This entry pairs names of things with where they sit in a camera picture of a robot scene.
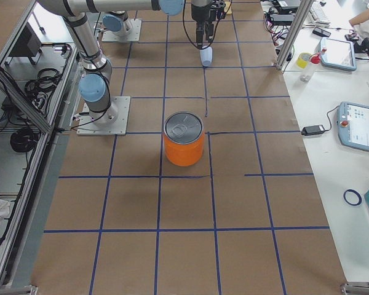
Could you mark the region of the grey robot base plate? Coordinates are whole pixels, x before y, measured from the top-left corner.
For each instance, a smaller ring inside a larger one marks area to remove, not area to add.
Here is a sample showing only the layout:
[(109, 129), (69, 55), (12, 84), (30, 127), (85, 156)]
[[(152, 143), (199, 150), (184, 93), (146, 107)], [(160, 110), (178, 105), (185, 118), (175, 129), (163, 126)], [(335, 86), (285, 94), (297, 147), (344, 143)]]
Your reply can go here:
[(99, 118), (97, 113), (89, 111), (86, 103), (83, 105), (83, 112), (88, 112), (80, 119), (80, 127), (77, 128), (79, 136), (108, 136), (125, 135), (130, 110), (129, 96), (112, 96), (111, 106), (105, 115)]

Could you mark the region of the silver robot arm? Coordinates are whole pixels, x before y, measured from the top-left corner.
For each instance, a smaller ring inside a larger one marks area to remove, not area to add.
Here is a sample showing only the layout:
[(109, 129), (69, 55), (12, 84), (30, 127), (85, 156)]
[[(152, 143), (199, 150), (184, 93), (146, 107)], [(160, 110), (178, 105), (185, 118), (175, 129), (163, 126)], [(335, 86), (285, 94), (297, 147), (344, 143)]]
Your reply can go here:
[(123, 135), (127, 129), (130, 97), (112, 96), (109, 83), (110, 61), (88, 23), (87, 13), (104, 12), (117, 18), (119, 25), (110, 31), (125, 33), (125, 14), (130, 10), (153, 10), (174, 16), (185, 12), (184, 1), (40, 1), (45, 10), (61, 16), (81, 57), (85, 71), (79, 93), (89, 109), (89, 120), (79, 124), (83, 135)]

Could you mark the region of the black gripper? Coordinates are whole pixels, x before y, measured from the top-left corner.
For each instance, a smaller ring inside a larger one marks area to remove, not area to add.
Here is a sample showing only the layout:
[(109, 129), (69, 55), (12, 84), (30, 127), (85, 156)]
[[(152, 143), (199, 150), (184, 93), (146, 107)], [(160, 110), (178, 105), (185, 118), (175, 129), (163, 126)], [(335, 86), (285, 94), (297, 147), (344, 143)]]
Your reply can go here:
[[(224, 1), (218, 0), (191, 0), (191, 17), (196, 23), (196, 46), (203, 49), (204, 27), (206, 23), (225, 18)], [(211, 45), (215, 35), (214, 24), (205, 25), (205, 40)]]

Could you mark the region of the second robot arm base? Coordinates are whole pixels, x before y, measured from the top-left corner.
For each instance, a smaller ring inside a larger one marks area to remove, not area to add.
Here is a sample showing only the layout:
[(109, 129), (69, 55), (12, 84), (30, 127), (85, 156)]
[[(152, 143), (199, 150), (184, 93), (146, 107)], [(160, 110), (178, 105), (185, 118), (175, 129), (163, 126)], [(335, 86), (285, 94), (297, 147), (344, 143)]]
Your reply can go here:
[(107, 12), (103, 16), (104, 27), (117, 36), (130, 34), (133, 26), (127, 11)]

